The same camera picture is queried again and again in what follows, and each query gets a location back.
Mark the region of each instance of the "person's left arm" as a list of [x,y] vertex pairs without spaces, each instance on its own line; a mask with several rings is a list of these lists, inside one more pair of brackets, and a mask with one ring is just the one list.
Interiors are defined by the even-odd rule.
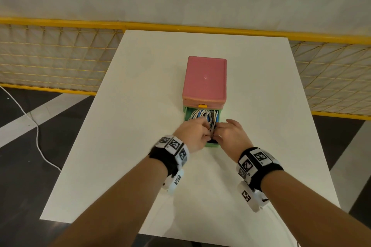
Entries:
[[[174,132],[190,153],[210,140],[205,118],[183,122]],[[131,246],[168,170],[158,159],[146,156],[86,209],[50,247]]]

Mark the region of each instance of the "person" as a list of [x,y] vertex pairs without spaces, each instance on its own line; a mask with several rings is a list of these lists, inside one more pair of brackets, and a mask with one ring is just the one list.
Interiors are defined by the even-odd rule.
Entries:
[[[173,135],[191,154],[213,138],[236,163],[253,147],[235,120],[217,123],[213,134],[209,129],[205,118],[197,118],[183,122]],[[131,246],[168,175],[164,162],[146,156],[50,246]],[[300,246],[371,246],[371,230],[287,172],[272,170],[259,185]]]

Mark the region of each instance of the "black floor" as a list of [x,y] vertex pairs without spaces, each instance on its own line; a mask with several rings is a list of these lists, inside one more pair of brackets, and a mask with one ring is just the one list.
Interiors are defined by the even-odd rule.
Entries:
[[[7,89],[26,112],[58,93]],[[45,156],[62,167],[94,97],[88,97],[40,125],[40,147]],[[0,90],[0,127],[22,115],[18,106]],[[336,163],[364,121],[313,117],[329,169]],[[59,172],[42,160],[35,144],[36,129],[0,148],[0,246],[47,246],[68,224],[39,220]],[[351,215],[371,227],[371,181]],[[135,246],[149,236],[139,235]]]

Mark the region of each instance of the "hand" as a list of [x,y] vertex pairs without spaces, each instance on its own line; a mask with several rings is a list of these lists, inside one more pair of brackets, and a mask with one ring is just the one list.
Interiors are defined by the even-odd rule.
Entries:
[[209,131],[210,124],[206,118],[199,117],[184,121],[178,129],[175,130],[174,136],[181,139],[188,147],[190,153],[202,149],[207,141],[211,140]]
[[227,119],[227,123],[216,123],[213,139],[236,163],[244,150],[253,147],[241,124],[233,119]]

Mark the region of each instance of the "table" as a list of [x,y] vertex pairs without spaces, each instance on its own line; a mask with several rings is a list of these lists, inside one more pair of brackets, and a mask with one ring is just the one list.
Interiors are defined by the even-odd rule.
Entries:
[[[221,120],[339,205],[286,38],[127,30],[41,219],[74,221],[183,121],[188,56],[227,59]],[[220,148],[193,154],[174,196],[161,191],[140,233],[227,246],[296,246],[269,204],[254,213]]]

